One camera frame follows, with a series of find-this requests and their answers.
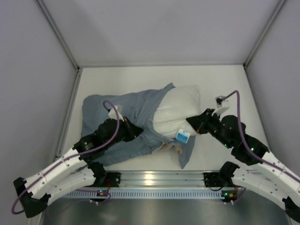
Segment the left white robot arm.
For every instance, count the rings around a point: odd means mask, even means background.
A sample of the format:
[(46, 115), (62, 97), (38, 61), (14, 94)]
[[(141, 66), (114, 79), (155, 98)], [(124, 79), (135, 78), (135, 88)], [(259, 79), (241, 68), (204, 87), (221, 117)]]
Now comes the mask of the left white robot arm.
[(22, 212), (33, 218), (70, 192), (106, 183), (107, 173), (96, 159), (113, 145), (130, 142), (142, 132), (127, 117), (107, 119), (47, 168), (28, 178), (17, 178), (13, 184)]

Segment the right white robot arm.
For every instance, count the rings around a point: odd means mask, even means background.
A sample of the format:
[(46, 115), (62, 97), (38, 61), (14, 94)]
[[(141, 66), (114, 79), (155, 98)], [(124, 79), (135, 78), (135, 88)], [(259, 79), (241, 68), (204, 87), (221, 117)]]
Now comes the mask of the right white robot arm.
[(223, 186), (240, 186), (274, 202), (294, 221), (300, 220), (300, 178), (289, 170), (258, 139), (247, 135), (246, 125), (239, 116), (216, 115), (213, 109), (189, 117), (186, 121), (198, 134), (210, 134), (226, 148), (236, 160), (253, 167), (266, 178), (257, 177), (239, 165), (227, 161), (218, 171)]

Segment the blue pillowcase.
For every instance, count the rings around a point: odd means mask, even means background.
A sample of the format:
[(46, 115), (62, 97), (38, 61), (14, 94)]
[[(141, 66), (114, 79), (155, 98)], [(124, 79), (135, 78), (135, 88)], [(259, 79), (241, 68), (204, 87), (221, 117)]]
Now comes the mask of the blue pillowcase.
[(175, 86), (170, 83), (159, 90), (144, 90), (124, 95), (91, 95), (84, 99), (82, 105), (82, 132), (86, 136), (95, 131), (98, 126), (109, 118), (103, 102), (108, 100), (114, 105), (121, 105), (121, 115), (131, 123), (143, 129), (143, 132), (130, 142), (119, 142), (107, 151), (97, 162), (104, 166), (121, 163), (126, 160), (152, 154), (163, 146), (175, 147), (179, 152), (179, 164), (184, 168), (192, 155), (195, 136), (190, 137), (186, 144), (157, 133), (153, 128), (153, 117), (161, 100)]

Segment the white pillow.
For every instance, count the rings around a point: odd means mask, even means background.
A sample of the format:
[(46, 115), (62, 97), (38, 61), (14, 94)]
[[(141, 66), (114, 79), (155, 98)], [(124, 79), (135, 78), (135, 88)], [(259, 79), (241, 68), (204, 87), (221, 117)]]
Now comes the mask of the white pillow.
[(188, 143), (197, 135), (187, 118), (200, 115), (200, 91), (198, 85), (174, 87), (161, 100), (153, 117), (154, 130), (180, 143)]

